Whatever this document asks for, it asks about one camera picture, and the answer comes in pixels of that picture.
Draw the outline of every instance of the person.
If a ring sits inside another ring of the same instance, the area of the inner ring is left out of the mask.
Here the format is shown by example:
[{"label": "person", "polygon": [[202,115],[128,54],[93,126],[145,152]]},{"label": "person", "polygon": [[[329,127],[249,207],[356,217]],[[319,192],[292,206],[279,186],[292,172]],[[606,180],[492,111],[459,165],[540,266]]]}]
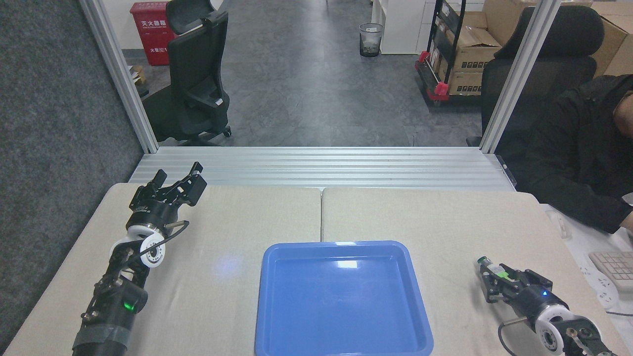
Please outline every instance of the person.
[{"label": "person", "polygon": [[561,94],[532,127],[522,164],[518,190],[610,234],[633,231],[622,198],[633,192],[633,75]]}]

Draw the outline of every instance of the black office chair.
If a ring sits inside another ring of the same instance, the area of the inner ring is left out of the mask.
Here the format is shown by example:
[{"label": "black office chair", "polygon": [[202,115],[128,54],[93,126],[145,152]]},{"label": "black office chair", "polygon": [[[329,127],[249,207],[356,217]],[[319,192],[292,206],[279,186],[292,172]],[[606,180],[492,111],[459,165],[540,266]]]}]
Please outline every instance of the black office chair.
[{"label": "black office chair", "polygon": [[[517,27],[484,68],[482,78],[482,130],[485,132],[506,82],[512,62],[527,29],[534,7],[525,8]],[[521,160],[529,144],[530,128],[563,91],[591,80],[596,62],[589,57],[604,38],[600,16],[587,6],[561,6],[525,83],[495,153],[511,162]],[[481,137],[468,137],[469,146],[479,146]]]},{"label": "black office chair", "polygon": [[215,11],[210,0],[171,0],[166,15],[169,27],[177,35],[202,25],[202,19]]},{"label": "black office chair", "polygon": [[214,146],[207,140],[231,136],[229,95],[220,77],[228,20],[228,13],[213,12],[202,27],[169,42],[172,84],[143,101],[158,141],[173,137],[188,140],[183,146]]}]

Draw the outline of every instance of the keyboard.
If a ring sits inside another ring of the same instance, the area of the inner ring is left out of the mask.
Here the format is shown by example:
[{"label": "keyboard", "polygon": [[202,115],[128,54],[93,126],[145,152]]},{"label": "keyboard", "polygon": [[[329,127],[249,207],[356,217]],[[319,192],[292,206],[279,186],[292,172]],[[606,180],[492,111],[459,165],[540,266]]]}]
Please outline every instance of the keyboard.
[{"label": "keyboard", "polygon": [[633,252],[592,252],[589,258],[620,292],[633,292]]}]

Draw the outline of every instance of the robotic arm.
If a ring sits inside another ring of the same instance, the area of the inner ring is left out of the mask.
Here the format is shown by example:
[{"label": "robotic arm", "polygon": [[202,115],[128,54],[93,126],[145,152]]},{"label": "robotic arm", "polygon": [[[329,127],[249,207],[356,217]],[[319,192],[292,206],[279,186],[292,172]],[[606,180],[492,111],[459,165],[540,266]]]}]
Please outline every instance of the robotic arm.
[{"label": "robotic arm", "polygon": [[616,356],[602,342],[593,322],[573,314],[569,306],[552,293],[553,283],[549,279],[533,270],[520,271],[504,264],[496,265],[486,256],[477,262],[486,302],[502,300],[510,305],[517,315],[524,317],[521,320],[527,321],[550,353]]},{"label": "robotic arm", "polygon": [[112,246],[106,273],[94,285],[92,300],[81,315],[73,356],[125,354],[134,317],[147,302],[143,287],[149,269],[163,261],[165,243],[189,225],[177,222],[178,209],[182,204],[196,205],[206,187],[202,169],[194,163],[189,175],[165,188],[161,186],[167,174],[159,170],[147,186],[138,188],[130,203],[127,235]]}]

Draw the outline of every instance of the red fire extinguisher box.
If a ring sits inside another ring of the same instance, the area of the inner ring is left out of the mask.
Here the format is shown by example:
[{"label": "red fire extinguisher box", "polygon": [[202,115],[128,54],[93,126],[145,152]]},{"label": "red fire extinguisher box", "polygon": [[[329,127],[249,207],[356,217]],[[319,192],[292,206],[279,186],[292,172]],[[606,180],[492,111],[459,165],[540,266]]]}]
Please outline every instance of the red fire extinguisher box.
[{"label": "red fire extinguisher box", "polygon": [[166,7],[166,1],[151,1],[130,9],[149,65],[168,65],[167,44],[177,37],[167,24]]}]

